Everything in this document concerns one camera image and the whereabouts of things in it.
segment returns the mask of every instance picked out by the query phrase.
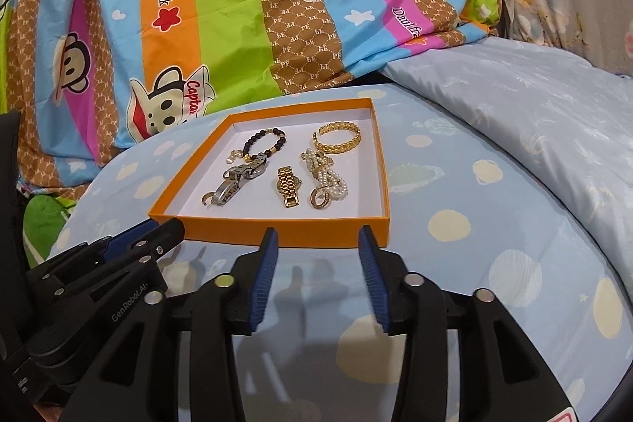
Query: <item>pearl bracelet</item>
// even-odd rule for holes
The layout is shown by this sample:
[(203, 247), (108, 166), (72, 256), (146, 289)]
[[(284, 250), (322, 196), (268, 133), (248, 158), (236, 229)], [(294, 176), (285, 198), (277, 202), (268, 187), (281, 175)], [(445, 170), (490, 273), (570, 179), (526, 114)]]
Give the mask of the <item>pearl bracelet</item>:
[(334, 165), (332, 158), (320, 150), (315, 152), (312, 149), (306, 149), (301, 153), (301, 159), (306, 162), (308, 170), (319, 182), (310, 195), (310, 204), (314, 208), (323, 209), (330, 204), (330, 199), (339, 201), (347, 195), (347, 183), (331, 169)]

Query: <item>beaded bracelet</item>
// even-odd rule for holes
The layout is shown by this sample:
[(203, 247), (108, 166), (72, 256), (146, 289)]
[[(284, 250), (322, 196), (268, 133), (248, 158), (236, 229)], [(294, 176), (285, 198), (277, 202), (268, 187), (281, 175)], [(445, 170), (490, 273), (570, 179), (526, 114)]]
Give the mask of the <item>beaded bracelet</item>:
[(273, 156), (273, 154), (280, 151), (281, 148), (286, 143), (286, 134), (281, 129), (277, 129), (277, 128), (262, 129), (262, 131), (256, 132), (254, 135), (252, 135), (251, 138), (247, 140), (242, 150), (232, 150), (231, 154), (227, 158), (227, 163), (233, 163), (233, 161), (235, 161), (236, 158), (242, 158), (244, 161), (246, 161), (246, 163), (250, 163), (254, 159), (254, 157), (250, 155), (252, 144), (257, 142), (262, 136), (265, 136), (266, 134), (270, 134), (270, 133), (274, 134), (275, 136), (278, 136), (279, 140), (277, 140), (277, 143), (274, 144), (273, 147), (265, 150), (263, 153), (266, 156), (266, 158), (270, 158), (271, 156)]

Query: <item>white star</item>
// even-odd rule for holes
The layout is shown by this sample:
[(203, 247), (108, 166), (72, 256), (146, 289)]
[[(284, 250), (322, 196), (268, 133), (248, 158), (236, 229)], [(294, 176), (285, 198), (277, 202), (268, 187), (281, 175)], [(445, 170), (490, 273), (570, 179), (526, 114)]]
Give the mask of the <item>white star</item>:
[(77, 172), (78, 170), (85, 170), (85, 161), (83, 160), (66, 160), (68, 163), (68, 167), (70, 167), (70, 172)]
[(358, 27), (365, 21), (373, 22), (374, 20), (376, 20), (376, 17), (371, 15), (371, 10), (363, 13), (352, 10), (349, 15), (345, 15), (345, 20), (353, 22), (354, 25)]
[(477, 11), (479, 12), (479, 16), (484, 20), (486, 20), (492, 13), (485, 4), (482, 4), (479, 8), (477, 8)]

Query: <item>red star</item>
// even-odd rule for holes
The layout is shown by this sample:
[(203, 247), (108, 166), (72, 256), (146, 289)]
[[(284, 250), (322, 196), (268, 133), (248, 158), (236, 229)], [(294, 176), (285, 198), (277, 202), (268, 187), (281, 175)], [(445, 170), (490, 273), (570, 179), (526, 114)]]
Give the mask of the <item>red star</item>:
[(160, 28), (162, 32), (169, 31), (172, 26), (177, 26), (182, 22), (181, 18), (178, 16), (178, 12), (180, 8), (177, 6), (170, 10), (165, 8), (161, 8), (158, 10), (158, 18), (152, 22), (152, 26), (155, 28)]

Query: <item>gold bangle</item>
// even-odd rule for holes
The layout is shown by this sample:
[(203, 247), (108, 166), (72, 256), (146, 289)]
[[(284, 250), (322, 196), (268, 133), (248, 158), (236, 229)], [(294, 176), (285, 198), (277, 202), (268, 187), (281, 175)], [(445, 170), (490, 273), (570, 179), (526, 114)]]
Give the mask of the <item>gold bangle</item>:
[(352, 150), (360, 144), (360, 128), (352, 122), (332, 122), (330, 124), (326, 124), (318, 129), (318, 134), (323, 135), (326, 132), (338, 131), (339, 129), (347, 129), (347, 131), (355, 132), (356, 136), (344, 144), (327, 145), (319, 142), (317, 140), (317, 134), (314, 133), (312, 135), (312, 141), (314, 142), (316, 149), (325, 152), (326, 154), (341, 154)]
[(301, 186), (301, 180), (292, 173), (291, 167), (282, 167), (277, 171), (279, 181), (277, 182), (277, 190), (284, 196), (284, 204), (287, 208), (293, 208), (299, 205), (299, 196), (297, 190)]

